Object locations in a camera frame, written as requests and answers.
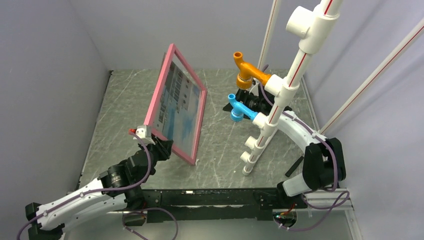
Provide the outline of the building and sky photo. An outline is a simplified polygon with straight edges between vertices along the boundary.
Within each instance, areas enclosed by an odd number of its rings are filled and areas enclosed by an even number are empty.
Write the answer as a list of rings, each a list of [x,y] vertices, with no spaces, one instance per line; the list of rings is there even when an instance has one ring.
[[[153,126],[191,157],[197,135],[201,89],[176,55],[168,63],[167,73],[157,81],[161,89]]]

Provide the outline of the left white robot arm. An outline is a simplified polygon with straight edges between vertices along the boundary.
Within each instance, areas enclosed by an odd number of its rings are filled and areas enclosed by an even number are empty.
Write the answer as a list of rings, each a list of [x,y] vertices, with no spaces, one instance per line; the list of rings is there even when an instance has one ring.
[[[134,155],[110,166],[82,188],[50,203],[25,207],[30,240],[59,240],[78,224],[115,210],[141,210],[150,202],[141,184],[155,174],[158,161],[172,153],[172,140],[154,138]]]

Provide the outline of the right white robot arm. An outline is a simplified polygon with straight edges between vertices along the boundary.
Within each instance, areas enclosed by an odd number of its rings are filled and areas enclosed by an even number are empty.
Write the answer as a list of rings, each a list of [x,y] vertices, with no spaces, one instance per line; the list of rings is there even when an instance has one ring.
[[[246,90],[240,90],[228,95],[229,103],[223,110],[230,112],[230,118],[234,122],[249,119],[256,126],[262,127],[265,113],[271,110],[266,97],[266,94],[255,96]],[[340,181],[346,179],[343,147],[337,138],[327,138],[316,132],[298,118],[289,106],[282,111],[276,129],[285,133],[303,152],[301,173],[279,183],[280,190],[275,194],[275,200],[280,207],[289,207],[295,197],[301,194],[327,186],[335,188]]]

